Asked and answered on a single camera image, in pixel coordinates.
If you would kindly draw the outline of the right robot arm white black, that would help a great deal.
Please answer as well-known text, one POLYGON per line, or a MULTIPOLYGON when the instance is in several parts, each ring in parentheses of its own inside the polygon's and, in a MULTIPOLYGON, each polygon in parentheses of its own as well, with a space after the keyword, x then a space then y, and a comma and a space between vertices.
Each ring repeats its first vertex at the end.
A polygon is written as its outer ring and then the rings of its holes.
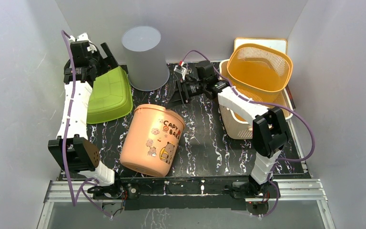
POLYGON ((197 78, 188 76, 182 62, 175 66, 173 72, 179 79, 175 82, 175 91, 166 107, 188 104, 193 97, 204 94, 250 124, 252 145, 256 151, 254 167, 246 183, 231 185, 229 190, 243 196, 262 197, 273 185, 272 171, 289 140, 284 107, 274 104, 267 107, 262 102, 246 97, 236 90, 229 79, 220 75, 210 61, 198 62, 195 67, 197 78))

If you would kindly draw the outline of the green plastic tub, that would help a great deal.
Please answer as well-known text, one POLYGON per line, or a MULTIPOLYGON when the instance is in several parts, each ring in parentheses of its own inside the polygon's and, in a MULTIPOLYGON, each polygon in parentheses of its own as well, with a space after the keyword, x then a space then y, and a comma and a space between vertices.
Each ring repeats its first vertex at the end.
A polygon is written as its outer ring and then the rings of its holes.
POLYGON ((118 66, 96 78, 87 113, 88 124, 113 121, 133 108, 131 85, 126 71, 118 66))

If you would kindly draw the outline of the orange plastic bucket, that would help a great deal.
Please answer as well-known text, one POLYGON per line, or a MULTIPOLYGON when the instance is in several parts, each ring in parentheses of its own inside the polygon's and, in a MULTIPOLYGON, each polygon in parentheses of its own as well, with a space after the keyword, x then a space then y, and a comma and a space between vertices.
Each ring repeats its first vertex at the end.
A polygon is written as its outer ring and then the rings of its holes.
POLYGON ((155 104, 139 105, 133 113, 120 154, 120 163, 133 171, 165 177, 185 129, 176 112, 155 104))

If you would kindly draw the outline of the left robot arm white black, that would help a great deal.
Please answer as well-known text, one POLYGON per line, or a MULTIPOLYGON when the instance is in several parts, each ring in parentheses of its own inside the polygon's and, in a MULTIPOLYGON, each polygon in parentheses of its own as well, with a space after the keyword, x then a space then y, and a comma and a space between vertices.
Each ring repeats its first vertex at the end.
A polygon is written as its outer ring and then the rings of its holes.
POLYGON ((48 141, 48 150, 63 171, 94 178, 111 198, 119 198, 123 185, 115 181, 115 171, 100 159, 96 145, 88 140, 88 103, 97 77, 112 65, 106 62, 89 40, 70 43, 72 57, 64 66, 65 102, 57 136, 48 141))

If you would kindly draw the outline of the grey plastic bucket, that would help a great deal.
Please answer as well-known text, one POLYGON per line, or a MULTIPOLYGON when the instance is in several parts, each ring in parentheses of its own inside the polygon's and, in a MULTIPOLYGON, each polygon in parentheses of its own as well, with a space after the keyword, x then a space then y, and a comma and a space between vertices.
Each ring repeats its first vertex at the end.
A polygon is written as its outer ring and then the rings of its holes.
POLYGON ((123 35, 122 45, 133 88, 154 91, 169 80, 161 39, 161 33, 152 26, 136 26, 123 35))

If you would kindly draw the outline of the yellow slatted plastic basket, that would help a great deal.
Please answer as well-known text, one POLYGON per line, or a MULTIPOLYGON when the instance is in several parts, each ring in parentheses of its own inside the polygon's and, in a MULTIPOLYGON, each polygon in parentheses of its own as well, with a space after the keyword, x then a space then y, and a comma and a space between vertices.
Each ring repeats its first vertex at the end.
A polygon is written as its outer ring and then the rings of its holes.
POLYGON ((280 51, 258 44, 242 44, 226 65, 237 91, 257 102, 285 105, 283 90, 293 71, 292 60, 280 51))

